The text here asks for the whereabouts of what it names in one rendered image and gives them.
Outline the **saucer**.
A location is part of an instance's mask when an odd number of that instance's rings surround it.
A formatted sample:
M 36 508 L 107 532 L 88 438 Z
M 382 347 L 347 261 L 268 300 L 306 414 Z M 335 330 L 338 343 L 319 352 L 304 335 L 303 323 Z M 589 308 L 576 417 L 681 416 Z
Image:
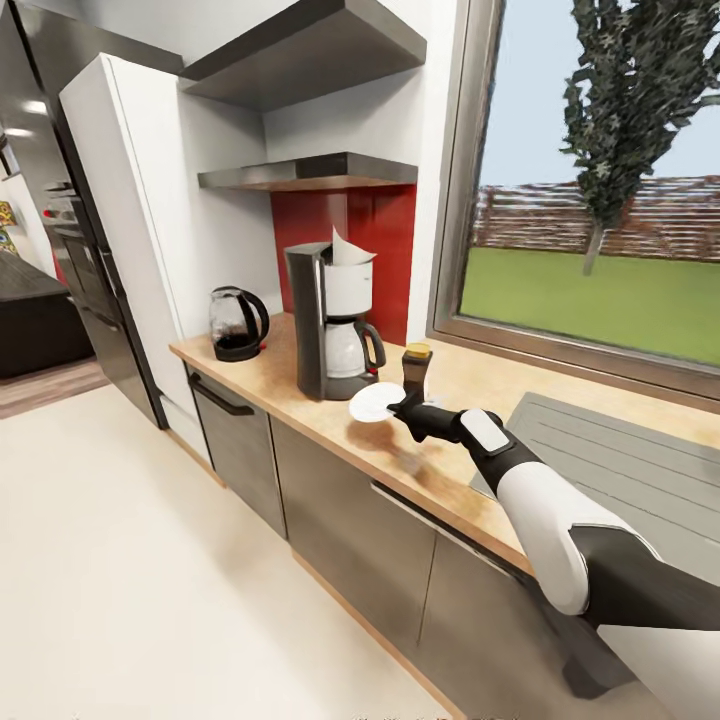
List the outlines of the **saucer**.
M 349 405 L 350 414 L 363 423 L 384 421 L 396 416 L 395 411 L 387 409 L 389 403 L 400 403 L 405 398 L 404 389 L 396 383 L 377 383 L 365 386 L 356 392 Z

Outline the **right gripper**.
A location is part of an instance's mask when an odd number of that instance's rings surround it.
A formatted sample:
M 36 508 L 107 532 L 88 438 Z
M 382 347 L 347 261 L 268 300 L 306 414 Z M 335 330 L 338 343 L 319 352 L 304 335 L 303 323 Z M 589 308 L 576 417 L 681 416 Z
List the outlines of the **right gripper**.
M 418 392 L 408 392 L 400 403 L 389 403 L 387 409 L 395 411 L 396 416 L 409 426 L 416 442 L 422 443 L 427 437 L 438 439 L 434 436 L 432 420 L 443 408 L 423 405 Z

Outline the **bottle of coffee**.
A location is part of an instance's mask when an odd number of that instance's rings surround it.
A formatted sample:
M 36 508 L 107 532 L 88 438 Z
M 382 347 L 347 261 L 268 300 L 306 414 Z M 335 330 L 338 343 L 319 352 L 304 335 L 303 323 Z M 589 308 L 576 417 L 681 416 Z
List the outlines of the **bottle of coffee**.
M 405 394 L 408 394 L 408 392 L 418 392 L 418 396 L 420 396 L 423 405 L 429 396 L 427 373 L 432 358 L 433 351 L 430 350 L 430 345 L 410 343 L 406 347 L 405 354 L 401 359 L 404 373 L 402 388 Z

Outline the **paper coffee filter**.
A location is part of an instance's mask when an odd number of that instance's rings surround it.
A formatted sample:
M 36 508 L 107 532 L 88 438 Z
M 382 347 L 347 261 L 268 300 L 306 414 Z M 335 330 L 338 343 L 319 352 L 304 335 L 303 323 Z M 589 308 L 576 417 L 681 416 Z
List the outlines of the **paper coffee filter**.
M 349 267 L 362 265 L 374 256 L 375 254 L 370 254 L 353 243 L 346 242 L 340 238 L 336 230 L 333 231 L 333 265 Z

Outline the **electric kettle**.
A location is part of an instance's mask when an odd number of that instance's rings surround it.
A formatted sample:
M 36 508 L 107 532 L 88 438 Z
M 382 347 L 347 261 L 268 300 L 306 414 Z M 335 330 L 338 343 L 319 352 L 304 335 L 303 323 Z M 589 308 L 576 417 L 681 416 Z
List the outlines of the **electric kettle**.
M 211 295 L 209 330 L 216 358 L 241 362 L 256 357 L 262 348 L 260 342 L 269 332 L 264 303 L 237 286 L 216 288 Z

